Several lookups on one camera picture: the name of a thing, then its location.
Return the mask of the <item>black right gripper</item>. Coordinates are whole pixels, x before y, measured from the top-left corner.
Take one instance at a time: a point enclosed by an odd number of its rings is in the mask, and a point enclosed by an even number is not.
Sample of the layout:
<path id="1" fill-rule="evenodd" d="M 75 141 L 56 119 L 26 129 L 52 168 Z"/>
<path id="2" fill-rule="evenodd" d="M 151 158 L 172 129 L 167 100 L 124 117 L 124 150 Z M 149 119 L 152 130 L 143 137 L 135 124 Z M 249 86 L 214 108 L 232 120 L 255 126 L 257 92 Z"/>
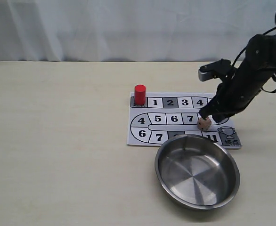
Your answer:
<path id="1" fill-rule="evenodd" d="M 276 67 L 254 69 L 251 63 L 243 61 L 232 79 L 221 85 L 215 97 L 199 110 L 199 115 L 202 118 L 211 115 L 216 124 L 229 121 L 249 105 L 274 75 L 276 76 Z"/>

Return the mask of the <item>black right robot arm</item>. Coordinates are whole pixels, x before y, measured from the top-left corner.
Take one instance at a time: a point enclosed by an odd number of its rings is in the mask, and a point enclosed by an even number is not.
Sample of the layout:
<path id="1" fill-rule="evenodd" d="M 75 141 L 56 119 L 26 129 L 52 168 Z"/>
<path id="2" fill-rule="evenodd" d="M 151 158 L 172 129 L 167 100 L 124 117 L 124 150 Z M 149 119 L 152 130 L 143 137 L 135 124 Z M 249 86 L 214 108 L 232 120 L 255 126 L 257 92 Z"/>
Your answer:
<path id="1" fill-rule="evenodd" d="M 211 116 L 221 122 L 244 111 L 269 79 L 276 82 L 276 34 L 253 36 L 238 67 L 221 59 L 201 66 L 198 75 L 201 81 L 215 78 L 222 81 L 215 96 L 200 109 L 203 119 Z"/>

